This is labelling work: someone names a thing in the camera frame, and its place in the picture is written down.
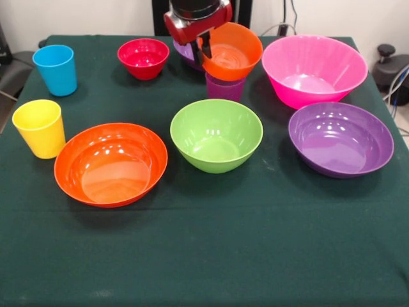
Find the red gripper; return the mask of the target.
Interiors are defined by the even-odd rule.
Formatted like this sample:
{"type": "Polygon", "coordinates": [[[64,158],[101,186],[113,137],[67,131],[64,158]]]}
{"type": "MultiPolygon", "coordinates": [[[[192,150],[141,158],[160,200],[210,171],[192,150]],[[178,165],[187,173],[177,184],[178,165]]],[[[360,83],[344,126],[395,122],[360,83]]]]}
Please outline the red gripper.
{"type": "Polygon", "coordinates": [[[195,64],[202,65],[203,54],[212,58],[209,30],[229,22],[232,16],[230,1],[174,0],[169,1],[169,11],[164,14],[164,22],[176,42],[180,45],[190,43],[195,64]],[[202,51],[196,40],[199,36],[202,39],[202,51]]]}

